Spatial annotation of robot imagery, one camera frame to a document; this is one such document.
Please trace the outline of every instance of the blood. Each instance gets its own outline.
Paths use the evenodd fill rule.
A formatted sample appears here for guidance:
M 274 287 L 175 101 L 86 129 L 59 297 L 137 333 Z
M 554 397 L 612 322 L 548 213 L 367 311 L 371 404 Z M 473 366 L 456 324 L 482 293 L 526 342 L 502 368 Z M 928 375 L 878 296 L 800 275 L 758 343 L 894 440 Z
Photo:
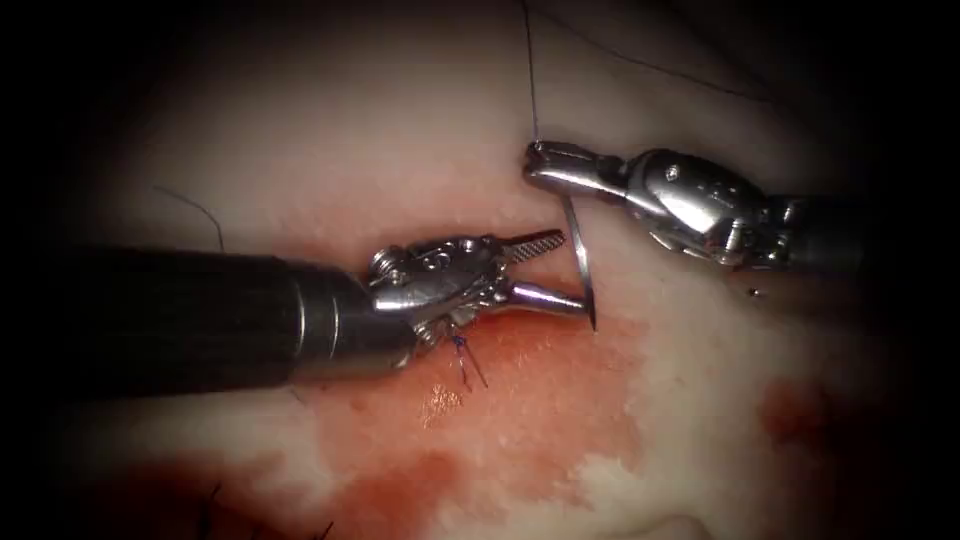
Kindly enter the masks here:
M 816 450 L 827 426 L 826 401 L 812 384 L 775 379 L 764 390 L 758 410 L 760 424 L 779 446 L 794 443 Z
M 767 537 L 779 537 L 784 527 L 791 530 L 787 537 L 814 534 L 837 497 L 829 396 L 816 381 L 776 378 L 764 388 L 757 417 L 773 450 L 771 492 L 762 512 L 770 529 Z M 784 521 L 792 519 L 788 516 L 811 518 L 800 524 Z
M 65 493 L 71 507 L 60 525 L 72 537 L 286 538 L 264 522 L 272 504 L 302 500 L 306 486 L 252 495 L 250 487 L 285 466 L 279 452 L 227 464 L 213 453 L 183 455 L 126 468 L 89 489 Z
M 627 469 L 642 457 L 625 408 L 642 357 L 622 347 L 646 328 L 600 322 L 602 337 L 582 320 L 485 316 L 466 336 L 489 388 L 464 387 L 448 343 L 394 378 L 299 390 L 321 459 L 350 479 L 321 513 L 349 538 L 411 540 L 445 504 L 488 521 L 512 503 L 589 507 L 577 480 L 588 456 Z

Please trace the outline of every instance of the metal instrument wrist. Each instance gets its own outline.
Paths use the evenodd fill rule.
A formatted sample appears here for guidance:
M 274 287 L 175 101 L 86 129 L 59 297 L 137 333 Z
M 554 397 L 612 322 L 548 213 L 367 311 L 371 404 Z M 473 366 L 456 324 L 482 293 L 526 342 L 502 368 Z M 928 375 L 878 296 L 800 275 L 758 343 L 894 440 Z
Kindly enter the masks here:
M 524 177 L 563 195 L 623 206 L 664 248 L 728 267 L 786 264 L 800 197 L 769 197 L 695 156 L 654 149 L 629 161 L 551 141 L 527 148 Z

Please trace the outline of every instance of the surgical needle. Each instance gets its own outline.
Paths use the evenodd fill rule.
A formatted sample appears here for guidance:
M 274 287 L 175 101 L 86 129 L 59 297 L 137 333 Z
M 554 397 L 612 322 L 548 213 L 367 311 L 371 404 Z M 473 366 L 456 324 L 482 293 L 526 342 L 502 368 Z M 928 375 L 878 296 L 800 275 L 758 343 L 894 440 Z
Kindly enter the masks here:
M 526 0 L 521 0 L 520 5 L 523 6 L 523 22 L 527 32 L 527 71 L 530 75 L 530 108 L 533 112 L 533 140 L 534 142 L 540 142 L 540 122 L 537 117 L 537 91 L 533 73 L 533 36 L 530 31 L 530 8 L 527 6 Z M 583 283 L 583 295 L 587 308 L 587 316 L 590 317 L 590 326 L 593 328 L 593 331 L 596 332 L 597 308 L 593 298 L 593 279 L 590 277 L 587 248 L 583 245 L 583 238 L 580 236 L 580 225 L 577 222 L 577 215 L 573 209 L 573 200 L 569 195 L 562 195 L 560 201 L 563 204 L 563 213 L 570 227 L 570 237 L 573 241 L 573 249 L 577 257 L 577 267 L 580 270 L 580 281 Z

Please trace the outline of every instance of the red blood stain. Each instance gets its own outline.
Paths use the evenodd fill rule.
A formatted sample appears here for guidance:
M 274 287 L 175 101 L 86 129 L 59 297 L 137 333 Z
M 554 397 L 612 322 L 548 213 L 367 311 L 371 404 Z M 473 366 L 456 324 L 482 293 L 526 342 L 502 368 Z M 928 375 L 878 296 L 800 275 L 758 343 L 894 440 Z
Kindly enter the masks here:
M 416 538 L 427 525 L 422 508 L 434 508 L 462 489 L 462 468 L 451 455 L 424 452 L 360 475 L 330 498 L 324 515 L 336 517 L 343 538 Z
M 74 534 L 97 538 L 285 538 L 269 522 L 271 512 L 294 504 L 307 486 L 255 491 L 259 481 L 284 466 L 279 452 L 227 464 L 213 454 L 194 454 L 124 469 L 95 487 L 66 494 Z
M 323 459 L 353 478 L 325 508 L 350 538 L 410 540 L 443 503 L 477 519 L 503 515 L 502 496 L 587 505 L 577 467 L 587 455 L 640 462 L 625 410 L 642 324 L 543 314 L 486 316 L 467 331 L 489 388 L 446 344 L 404 373 L 298 391 L 313 408 Z
M 822 444 L 826 401 L 812 384 L 776 379 L 767 384 L 758 415 L 775 445 L 796 443 L 810 449 Z
M 836 456 L 831 446 L 833 426 L 828 396 L 812 381 L 775 379 L 763 393 L 757 415 L 774 450 L 771 493 L 764 519 L 795 534 L 813 534 L 834 507 L 837 490 Z M 785 521 L 807 516 L 802 523 Z

